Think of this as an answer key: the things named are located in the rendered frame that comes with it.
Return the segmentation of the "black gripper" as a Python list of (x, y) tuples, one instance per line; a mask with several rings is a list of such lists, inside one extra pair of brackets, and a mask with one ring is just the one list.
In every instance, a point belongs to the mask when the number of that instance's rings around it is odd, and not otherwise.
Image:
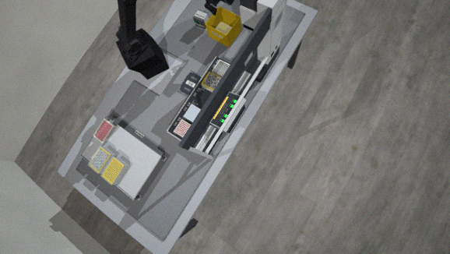
[(213, 0), (206, 0), (206, 4), (204, 5), (205, 8), (209, 9), (209, 11), (215, 16), (217, 8), (214, 8), (212, 5), (210, 5), (210, 3), (213, 4), (214, 6), (217, 6), (219, 2), (215, 2)]

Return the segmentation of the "white well plate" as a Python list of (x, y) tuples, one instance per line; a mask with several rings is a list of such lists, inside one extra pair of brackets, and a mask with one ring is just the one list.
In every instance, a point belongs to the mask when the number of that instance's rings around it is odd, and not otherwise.
[(200, 108), (197, 108), (195, 105), (191, 104), (188, 110), (186, 111), (184, 117), (187, 118), (189, 121), (193, 122), (200, 112)]

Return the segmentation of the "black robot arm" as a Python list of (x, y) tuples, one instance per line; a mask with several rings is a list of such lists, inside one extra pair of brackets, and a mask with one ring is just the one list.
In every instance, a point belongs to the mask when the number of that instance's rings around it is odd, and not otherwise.
[(121, 52), (132, 62), (134, 62), (148, 46), (148, 44), (136, 33), (136, 1), (137, 0), (118, 0), (121, 25), (118, 28), (119, 30), (116, 33), (116, 36), (123, 47)]

